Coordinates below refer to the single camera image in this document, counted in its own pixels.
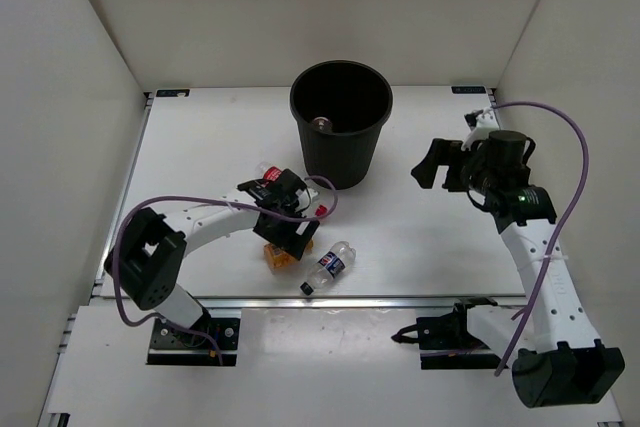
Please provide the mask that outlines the orange juice bottle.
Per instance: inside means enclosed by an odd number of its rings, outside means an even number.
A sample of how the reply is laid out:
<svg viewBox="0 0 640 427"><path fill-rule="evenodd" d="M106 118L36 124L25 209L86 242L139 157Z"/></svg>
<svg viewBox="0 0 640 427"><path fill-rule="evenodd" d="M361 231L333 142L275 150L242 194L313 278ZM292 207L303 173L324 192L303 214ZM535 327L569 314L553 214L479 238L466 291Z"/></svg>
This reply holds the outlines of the orange juice bottle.
<svg viewBox="0 0 640 427"><path fill-rule="evenodd" d="M300 263L299 259L270 243L264 245L263 254L266 264L272 273L290 270Z"/></svg>

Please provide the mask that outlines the red label clear bottle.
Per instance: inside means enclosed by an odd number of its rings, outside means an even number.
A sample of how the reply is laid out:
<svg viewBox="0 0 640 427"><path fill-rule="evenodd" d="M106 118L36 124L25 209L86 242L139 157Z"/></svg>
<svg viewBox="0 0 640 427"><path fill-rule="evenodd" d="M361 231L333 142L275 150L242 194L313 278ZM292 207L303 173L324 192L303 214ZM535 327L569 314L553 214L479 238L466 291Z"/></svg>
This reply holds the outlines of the red label clear bottle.
<svg viewBox="0 0 640 427"><path fill-rule="evenodd" d="M296 213L304 216L322 216L328 207L320 201L320 194L309 185L302 186L302 180L292 171L284 173L284 169L272 162L261 162L255 169L256 177L265 186L279 188L297 198Z"/></svg>

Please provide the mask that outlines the blue label clear bottle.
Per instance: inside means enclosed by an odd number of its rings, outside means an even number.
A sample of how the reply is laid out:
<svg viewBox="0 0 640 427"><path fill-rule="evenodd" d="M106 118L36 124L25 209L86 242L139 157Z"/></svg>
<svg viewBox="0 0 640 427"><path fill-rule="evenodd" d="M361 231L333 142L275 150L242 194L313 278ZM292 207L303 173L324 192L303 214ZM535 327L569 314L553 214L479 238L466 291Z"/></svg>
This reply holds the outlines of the blue label clear bottle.
<svg viewBox="0 0 640 427"><path fill-rule="evenodd" d="M300 290L305 296L326 290L355 263L356 250L346 241L335 243L309 270Z"/></svg>

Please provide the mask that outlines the green label clear bottle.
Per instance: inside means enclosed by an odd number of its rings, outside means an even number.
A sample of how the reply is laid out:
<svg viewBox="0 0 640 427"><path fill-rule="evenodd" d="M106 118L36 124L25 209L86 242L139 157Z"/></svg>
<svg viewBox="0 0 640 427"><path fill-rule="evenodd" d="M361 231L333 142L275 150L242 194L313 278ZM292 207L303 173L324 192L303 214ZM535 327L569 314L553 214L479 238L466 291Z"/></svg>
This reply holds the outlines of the green label clear bottle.
<svg viewBox="0 0 640 427"><path fill-rule="evenodd" d="M311 121L311 125L322 133L333 132L333 123L327 117L316 117Z"/></svg>

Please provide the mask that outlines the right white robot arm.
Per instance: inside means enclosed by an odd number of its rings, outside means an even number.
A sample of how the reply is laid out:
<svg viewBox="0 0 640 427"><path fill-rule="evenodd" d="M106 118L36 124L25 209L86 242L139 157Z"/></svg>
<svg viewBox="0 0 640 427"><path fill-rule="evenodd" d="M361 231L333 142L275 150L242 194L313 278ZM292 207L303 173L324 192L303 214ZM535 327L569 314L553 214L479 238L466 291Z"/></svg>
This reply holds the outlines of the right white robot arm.
<svg viewBox="0 0 640 427"><path fill-rule="evenodd" d="M479 193L519 274L527 304L513 314L473 306L453 317L449 334L460 346L482 341L508 370L528 408L597 404L625 368L619 348L604 345L580 302L558 241L561 226L548 192L530 182L534 141L494 130L466 146L436 138L411 174L430 189L439 167L444 189Z"/></svg>

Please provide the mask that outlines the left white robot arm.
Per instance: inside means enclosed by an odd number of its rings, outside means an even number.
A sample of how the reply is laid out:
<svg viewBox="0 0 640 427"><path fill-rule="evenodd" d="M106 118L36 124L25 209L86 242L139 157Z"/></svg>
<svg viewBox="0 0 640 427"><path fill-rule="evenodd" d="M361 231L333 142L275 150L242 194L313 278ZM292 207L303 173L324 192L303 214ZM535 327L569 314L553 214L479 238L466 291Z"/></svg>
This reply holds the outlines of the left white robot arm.
<svg viewBox="0 0 640 427"><path fill-rule="evenodd" d="M212 341L210 314L178 283L184 259L240 231L299 259L320 225L318 198L305 182L281 187L252 180L216 199L169 195L139 203L123 219L104 264L120 319L129 327L159 319L188 347Z"/></svg>

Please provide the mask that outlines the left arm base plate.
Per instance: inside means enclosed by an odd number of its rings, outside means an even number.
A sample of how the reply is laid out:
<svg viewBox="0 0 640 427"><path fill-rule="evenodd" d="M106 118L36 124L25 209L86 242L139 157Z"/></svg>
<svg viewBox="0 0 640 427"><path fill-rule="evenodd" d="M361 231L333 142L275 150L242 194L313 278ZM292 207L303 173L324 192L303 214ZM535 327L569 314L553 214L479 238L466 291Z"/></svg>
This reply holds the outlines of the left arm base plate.
<svg viewBox="0 0 640 427"><path fill-rule="evenodd" d="M211 350L211 342L201 336L187 335L155 320L149 340L147 364L155 366L235 367L241 319L213 317L208 335L218 344L221 359Z"/></svg>

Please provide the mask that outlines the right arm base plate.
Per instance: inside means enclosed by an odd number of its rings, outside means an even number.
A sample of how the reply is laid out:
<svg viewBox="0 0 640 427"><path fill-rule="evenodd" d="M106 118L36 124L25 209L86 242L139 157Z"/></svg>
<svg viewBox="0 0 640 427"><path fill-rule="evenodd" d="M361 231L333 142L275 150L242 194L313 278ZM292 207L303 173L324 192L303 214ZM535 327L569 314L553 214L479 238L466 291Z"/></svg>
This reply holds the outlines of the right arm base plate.
<svg viewBox="0 0 640 427"><path fill-rule="evenodd" d="M417 345L422 370L493 370L500 358L467 328L468 311L480 306L506 307L490 297L459 298L450 312L419 316L414 324L399 329L391 340ZM519 311L513 306L506 308L513 313Z"/></svg>

